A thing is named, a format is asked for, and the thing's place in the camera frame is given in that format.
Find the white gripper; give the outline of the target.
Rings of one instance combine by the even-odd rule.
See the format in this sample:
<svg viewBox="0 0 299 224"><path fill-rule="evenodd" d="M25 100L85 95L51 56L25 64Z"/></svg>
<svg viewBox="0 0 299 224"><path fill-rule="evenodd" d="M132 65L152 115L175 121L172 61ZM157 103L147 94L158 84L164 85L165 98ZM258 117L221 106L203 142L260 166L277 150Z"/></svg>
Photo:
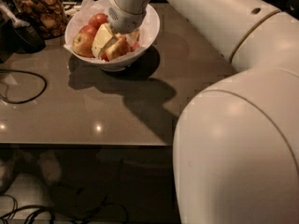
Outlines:
<svg viewBox="0 0 299 224"><path fill-rule="evenodd" d="M106 15L110 24L108 22L102 24L93 40L92 52L96 59L100 59L104 51L113 45L118 38L125 38L130 47L138 42L131 38L130 33L141 26L147 11L143 10L139 14L133 14L120 8L114 0L109 0Z"/></svg>

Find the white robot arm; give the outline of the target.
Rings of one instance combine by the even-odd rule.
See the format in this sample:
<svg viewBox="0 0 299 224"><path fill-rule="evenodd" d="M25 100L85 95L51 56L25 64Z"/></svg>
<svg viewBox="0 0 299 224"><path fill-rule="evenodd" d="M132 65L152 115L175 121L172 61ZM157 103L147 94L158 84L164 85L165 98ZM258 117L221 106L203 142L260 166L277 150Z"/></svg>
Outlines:
<svg viewBox="0 0 299 224"><path fill-rule="evenodd" d="M150 0L110 0L121 33ZM167 0L235 69L175 130L181 224L299 224L299 21L262 0Z"/></svg>

